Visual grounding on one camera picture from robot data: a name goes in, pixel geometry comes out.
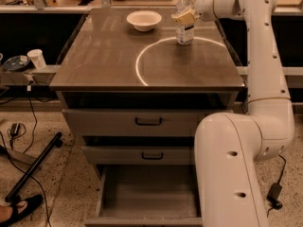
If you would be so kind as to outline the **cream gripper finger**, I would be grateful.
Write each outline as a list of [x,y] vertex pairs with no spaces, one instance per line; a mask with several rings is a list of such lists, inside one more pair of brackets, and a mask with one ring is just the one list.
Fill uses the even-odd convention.
[[188,9],[181,13],[172,14],[171,18],[178,25],[187,25],[194,24],[199,16],[194,9]]

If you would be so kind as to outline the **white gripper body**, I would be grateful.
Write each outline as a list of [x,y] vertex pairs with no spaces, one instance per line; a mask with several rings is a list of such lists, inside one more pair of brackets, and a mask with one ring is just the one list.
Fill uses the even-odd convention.
[[204,22],[215,21],[215,0],[195,0],[195,12],[198,18]]

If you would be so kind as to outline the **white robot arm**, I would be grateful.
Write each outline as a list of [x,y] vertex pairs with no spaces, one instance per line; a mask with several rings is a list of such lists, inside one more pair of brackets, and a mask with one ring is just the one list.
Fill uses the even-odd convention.
[[214,113],[195,133],[194,157],[203,227],[269,227],[254,163],[294,140],[294,113],[272,27],[276,0],[195,0],[174,16],[242,19],[247,31],[248,112]]

